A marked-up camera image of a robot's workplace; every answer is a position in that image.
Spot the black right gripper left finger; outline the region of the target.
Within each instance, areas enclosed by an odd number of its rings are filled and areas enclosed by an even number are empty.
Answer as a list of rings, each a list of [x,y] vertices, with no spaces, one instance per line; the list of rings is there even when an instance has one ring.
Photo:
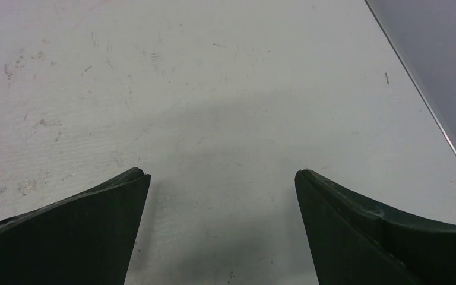
[[[124,284],[150,182],[134,167],[0,221],[0,284]]]

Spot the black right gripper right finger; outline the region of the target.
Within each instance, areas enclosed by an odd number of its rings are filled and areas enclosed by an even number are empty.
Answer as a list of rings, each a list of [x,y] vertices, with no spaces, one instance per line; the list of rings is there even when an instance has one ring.
[[[401,211],[312,170],[295,189],[320,284],[456,284],[456,225]]]

